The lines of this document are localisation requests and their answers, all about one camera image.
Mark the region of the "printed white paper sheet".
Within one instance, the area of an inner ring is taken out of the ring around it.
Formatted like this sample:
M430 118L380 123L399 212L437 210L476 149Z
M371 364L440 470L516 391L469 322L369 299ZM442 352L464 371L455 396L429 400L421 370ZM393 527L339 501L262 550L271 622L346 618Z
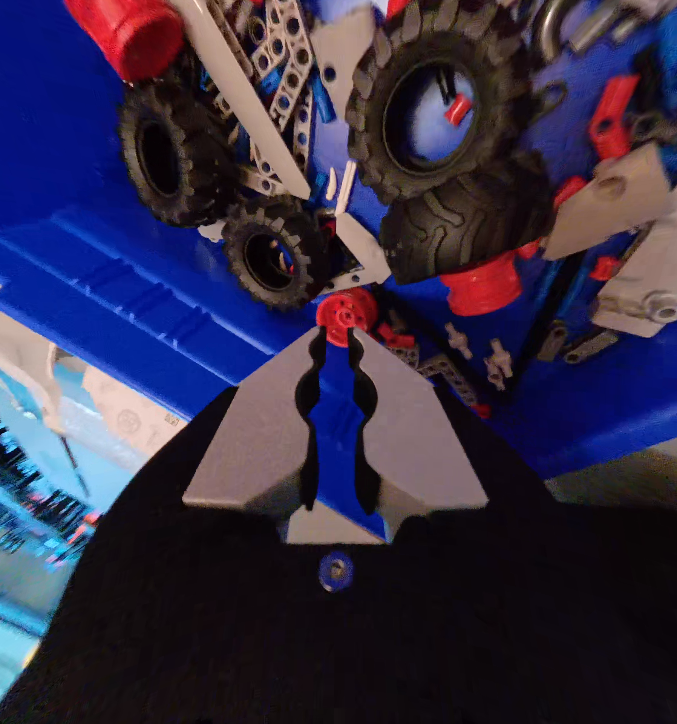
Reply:
M115 442L124 467L137 469L187 426L179 415L96 367L86 367L82 387Z

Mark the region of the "long grey wedge panel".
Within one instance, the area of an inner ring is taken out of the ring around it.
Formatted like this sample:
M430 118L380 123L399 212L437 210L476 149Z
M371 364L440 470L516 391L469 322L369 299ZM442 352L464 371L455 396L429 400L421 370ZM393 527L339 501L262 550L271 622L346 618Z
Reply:
M248 132L261 159L270 164L290 194L307 200L311 194L309 183L211 14L207 2L171 1L171 4L184 21L193 49L230 109Z

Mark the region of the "large black lugged toy tire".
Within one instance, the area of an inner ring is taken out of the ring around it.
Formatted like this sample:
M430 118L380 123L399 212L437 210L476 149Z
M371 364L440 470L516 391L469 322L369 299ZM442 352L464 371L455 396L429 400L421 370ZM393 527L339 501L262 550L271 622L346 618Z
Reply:
M447 157L401 158L405 91L432 67L452 69L470 82L472 121ZM522 26L496 2L408 2L375 30L352 80L347 150L361 183L385 205L487 167L512 149L533 113Z

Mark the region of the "large black grooved toy tire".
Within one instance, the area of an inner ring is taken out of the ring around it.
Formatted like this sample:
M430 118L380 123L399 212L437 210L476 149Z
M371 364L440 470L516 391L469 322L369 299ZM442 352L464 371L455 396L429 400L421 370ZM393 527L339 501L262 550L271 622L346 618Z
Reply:
M484 264L545 237L553 186L538 151L518 152L393 202L379 243L398 285Z

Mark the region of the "small red toy wheel hub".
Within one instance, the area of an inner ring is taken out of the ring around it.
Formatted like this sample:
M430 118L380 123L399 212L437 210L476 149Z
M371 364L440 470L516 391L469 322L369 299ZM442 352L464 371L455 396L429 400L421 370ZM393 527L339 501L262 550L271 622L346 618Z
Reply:
M326 296L317 307L316 325L324 327L327 342L337 348L349 347L349 330L369 332L379 318L376 299L364 287L355 287Z

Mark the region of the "small white toy panel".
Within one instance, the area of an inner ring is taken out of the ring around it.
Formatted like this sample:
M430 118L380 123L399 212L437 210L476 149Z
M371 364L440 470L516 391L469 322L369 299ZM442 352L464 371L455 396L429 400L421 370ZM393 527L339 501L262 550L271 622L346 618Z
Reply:
M383 284L391 276L391 270L378 240L348 212L338 214L335 223L339 239L361 267L359 272L347 273L348 281L339 282L337 288Z

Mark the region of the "crumpled white paper bag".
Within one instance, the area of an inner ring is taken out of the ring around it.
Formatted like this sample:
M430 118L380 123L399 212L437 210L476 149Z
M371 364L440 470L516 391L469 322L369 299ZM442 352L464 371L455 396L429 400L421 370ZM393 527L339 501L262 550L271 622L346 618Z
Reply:
M21 445L66 434L58 346L0 312L0 422Z

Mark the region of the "long grey toy panel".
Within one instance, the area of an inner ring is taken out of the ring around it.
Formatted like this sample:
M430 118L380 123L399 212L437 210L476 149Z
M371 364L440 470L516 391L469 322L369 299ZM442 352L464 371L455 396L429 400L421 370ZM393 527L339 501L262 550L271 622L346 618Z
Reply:
M677 186L670 196L669 213L598 294L597 327L649 339L677 321Z

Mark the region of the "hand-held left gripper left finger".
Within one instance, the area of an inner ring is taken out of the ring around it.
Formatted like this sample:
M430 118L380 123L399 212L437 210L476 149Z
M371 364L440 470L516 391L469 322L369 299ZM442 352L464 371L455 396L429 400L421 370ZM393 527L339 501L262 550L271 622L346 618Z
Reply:
M194 508L265 515L285 523L317 497L310 413L320 398L323 328L314 327L245 378L183 495Z

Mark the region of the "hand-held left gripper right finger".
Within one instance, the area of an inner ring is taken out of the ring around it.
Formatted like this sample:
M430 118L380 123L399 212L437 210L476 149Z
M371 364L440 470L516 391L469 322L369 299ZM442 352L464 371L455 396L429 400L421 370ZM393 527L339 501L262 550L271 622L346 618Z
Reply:
M354 489L394 540L408 518L488 504L434 386L359 328L348 332L357 433Z

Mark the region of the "small black toy tire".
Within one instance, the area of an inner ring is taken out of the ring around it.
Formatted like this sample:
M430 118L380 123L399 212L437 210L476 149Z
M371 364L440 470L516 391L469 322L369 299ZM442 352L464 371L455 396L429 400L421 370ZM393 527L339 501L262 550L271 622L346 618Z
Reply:
M304 308L331 281L328 241L288 197L262 196L231 207L223 240L239 286L270 309Z

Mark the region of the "medium black toy tire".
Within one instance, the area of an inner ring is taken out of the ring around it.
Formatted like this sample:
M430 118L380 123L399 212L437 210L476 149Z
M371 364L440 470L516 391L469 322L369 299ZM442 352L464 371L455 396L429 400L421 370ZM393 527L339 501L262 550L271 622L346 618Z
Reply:
M237 173L214 114L176 83L125 86L118 139L140 202L156 220L196 228L234 203Z

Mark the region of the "pile of toy building pieces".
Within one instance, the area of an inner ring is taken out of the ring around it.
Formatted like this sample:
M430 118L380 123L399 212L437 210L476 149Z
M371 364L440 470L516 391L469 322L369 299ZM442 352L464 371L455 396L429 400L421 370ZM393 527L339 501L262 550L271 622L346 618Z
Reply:
M376 18L375 29L407 3L390 2L386 19L380 21ZM603 28L590 29L595 21L612 27L618 14L622 23L614 32L616 37L621 35L625 25L628 26L628 32L631 32L635 25L644 23L640 17L640 9L632 9L633 2L607 2L603 6L597 5L596 12L587 18L587 24L578 28L576 34L564 42L562 27L566 16L573 13L577 4L578 2L539 2L539 10L531 14L530 43L524 44L530 53L532 85L535 76L542 73L542 68L551 67L558 61L565 46L571 48L573 54L579 55L604 33ZM325 123L338 118L321 82L309 40L311 31L318 25L307 21L301 2L240 2L238 10L231 9L234 2L207 2L207 5L271 120L279 129L283 141L292 139L293 157L305 174L312 158L309 144L312 140L311 124L314 116L317 114ZM522 26L523 41L523 17L532 8L533 2L520 2L517 15L510 12L512 18ZM237 173L234 203L216 223L226 221L231 207L243 205L254 198L288 197L298 202L303 210L315 219L328 241L332 277L320 294L326 297L346 289L366 288L368 285L337 288L339 282L348 281L347 273L360 272L361 267L338 238L335 218L340 213L350 213L379 242L380 224L391 204L381 204L375 192L361 183L357 163L350 157L342 176L339 199L334 201L332 209L330 198L334 184L328 183L328 178L315 176L316 184L311 187L307 200L291 195L270 164L261 159L256 145L230 109L224 95L217 89L196 52L193 63L193 70L189 72L189 90L198 94L199 100L216 116ZM566 80L565 77L554 77L542 90L535 88L535 94L532 94L533 113L524 130L538 122L542 130L549 129L543 119L555 112L557 107L567 104L569 88ZM470 82L452 69L432 67L413 77L405 93L408 108L402 113L399 140L401 158L412 155L420 160L437 161L447 157L460 144L472 121L471 109L475 97ZM517 146L519 137L512 149L495 161L522 152ZM567 178L562 186L553 191L553 209L556 214L560 204L584 184L584 179L580 177ZM516 252L516 257L532 257L537 253L536 248L540 242L545 241L545 237L511 251ZM226 264L227 271L231 273L228 261ZM241 287L240 289L250 296L247 291ZM263 306L269 311L279 312ZM451 324L446 327L448 334L452 335L447 345L452 345L455 351L449 355L437 354L424 360L420 360L418 345L411 334L403 332L400 327L394 328L387 322L377 322L374 328L378 329L378 338L385 342L390 351L398 353L405 361L413 360L414 365L429 380L435 381L442 377L480 417L486 419L490 416L488 398L479 393L472 386L472 380L462 374L468 367L456 366L457 356L463 353L466 358L470 358L471 351Z

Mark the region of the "grey toy panel piece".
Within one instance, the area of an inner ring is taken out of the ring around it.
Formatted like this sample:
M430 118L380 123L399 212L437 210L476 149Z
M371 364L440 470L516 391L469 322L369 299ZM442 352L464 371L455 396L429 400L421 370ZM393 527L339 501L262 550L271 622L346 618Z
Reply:
M368 3L333 23L319 23L309 35L321 82L341 121L352 93L354 70L371 45L375 28L375 9Z
M670 193L655 142L601 161L592 180L560 204L543 258L556 261L658 220L669 211Z

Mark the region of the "blue plastic bin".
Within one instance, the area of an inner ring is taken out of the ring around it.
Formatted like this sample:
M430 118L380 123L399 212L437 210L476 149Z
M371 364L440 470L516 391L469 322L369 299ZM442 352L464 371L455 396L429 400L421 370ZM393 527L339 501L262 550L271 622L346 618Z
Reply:
M153 219L119 156L122 85L62 2L0 2L0 310L189 418L315 321ZM534 361L489 423L547 476L677 437L677 322Z

